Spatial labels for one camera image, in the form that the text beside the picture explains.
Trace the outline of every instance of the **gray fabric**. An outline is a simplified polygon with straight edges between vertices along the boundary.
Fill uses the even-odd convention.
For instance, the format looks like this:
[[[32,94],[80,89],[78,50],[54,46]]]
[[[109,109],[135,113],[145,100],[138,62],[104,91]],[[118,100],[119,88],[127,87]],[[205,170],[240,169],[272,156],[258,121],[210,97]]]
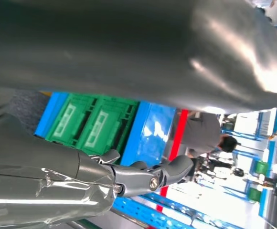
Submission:
[[[29,134],[33,135],[48,100],[49,97],[40,92],[16,90],[7,112],[18,118]]]
[[[174,120],[174,126],[179,117]],[[210,153],[220,141],[220,125],[216,115],[201,113],[200,119],[188,118],[182,143],[188,147],[194,157]]]

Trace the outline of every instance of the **robotic hand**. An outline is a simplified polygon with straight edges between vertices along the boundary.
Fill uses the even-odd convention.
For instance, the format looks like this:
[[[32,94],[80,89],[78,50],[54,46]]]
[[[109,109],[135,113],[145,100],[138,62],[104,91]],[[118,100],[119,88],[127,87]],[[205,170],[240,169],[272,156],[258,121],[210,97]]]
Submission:
[[[30,136],[11,115],[0,116],[0,227],[55,224],[104,214],[116,197],[133,197],[178,182],[192,166],[179,156],[147,168],[113,165],[110,150],[88,156]]]

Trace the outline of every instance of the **black hair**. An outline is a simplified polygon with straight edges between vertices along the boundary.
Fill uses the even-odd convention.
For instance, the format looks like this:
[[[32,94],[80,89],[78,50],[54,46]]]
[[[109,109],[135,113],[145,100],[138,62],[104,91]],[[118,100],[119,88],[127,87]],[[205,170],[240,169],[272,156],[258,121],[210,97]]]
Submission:
[[[238,143],[235,138],[227,135],[223,136],[222,142],[218,146],[224,152],[232,153],[236,148],[237,145],[238,145]]]

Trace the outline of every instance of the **blue shelf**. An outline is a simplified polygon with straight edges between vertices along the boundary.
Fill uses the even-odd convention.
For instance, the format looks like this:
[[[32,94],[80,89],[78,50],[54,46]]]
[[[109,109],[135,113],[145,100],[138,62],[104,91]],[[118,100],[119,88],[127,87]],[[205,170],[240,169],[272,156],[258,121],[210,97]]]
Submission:
[[[277,113],[275,114],[275,126],[273,127],[273,132],[275,133],[277,131]],[[275,155],[275,142],[270,141],[268,149],[269,150],[269,155],[268,157],[268,164],[269,165],[268,172],[266,173],[266,177],[269,177],[272,170],[272,165],[273,163],[274,157]],[[269,192],[266,189],[263,190],[261,200],[260,202],[260,211],[259,216],[264,218],[266,212],[265,212],[265,206],[266,203],[266,198]]]
[[[130,198],[117,198],[113,207],[157,229],[194,229]]]
[[[217,225],[215,228],[219,228],[219,229],[225,229],[225,228],[231,228],[231,229],[242,229],[240,227],[238,227],[236,225],[224,222],[219,219],[214,219],[213,217],[210,217],[209,215],[204,214],[203,212],[197,211],[193,208],[190,208],[185,205],[182,205],[180,203],[177,203],[170,199],[167,199],[166,197],[162,197],[155,193],[149,193],[142,196],[144,199],[164,207],[164,208],[169,208],[169,209],[173,209],[174,211],[176,211],[178,213],[189,217],[191,219],[194,215],[197,216],[196,219],[194,220],[193,226],[195,226],[195,222],[200,221],[203,224],[208,224],[204,222],[204,219],[207,219],[210,223],[212,223],[213,225]]]
[[[45,138],[49,129],[55,122],[58,114],[63,107],[68,97],[68,93],[55,92],[52,93],[49,102],[36,128],[35,135]]]
[[[167,142],[176,108],[141,102],[121,165],[144,161],[148,166],[160,163]]]

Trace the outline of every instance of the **person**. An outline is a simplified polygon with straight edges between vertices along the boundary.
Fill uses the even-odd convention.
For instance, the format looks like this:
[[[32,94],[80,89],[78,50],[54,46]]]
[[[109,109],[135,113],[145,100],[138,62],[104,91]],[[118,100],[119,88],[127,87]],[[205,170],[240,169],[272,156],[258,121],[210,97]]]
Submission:
[[[178,112],[173,121],[173,134],[179,123],[179,114]],[[187,146],[186,154],[190,158],[219,151],[232,153],[238,145],[232,136],[221,134],[216,114],[197,112],[188,114],[182,143]]]

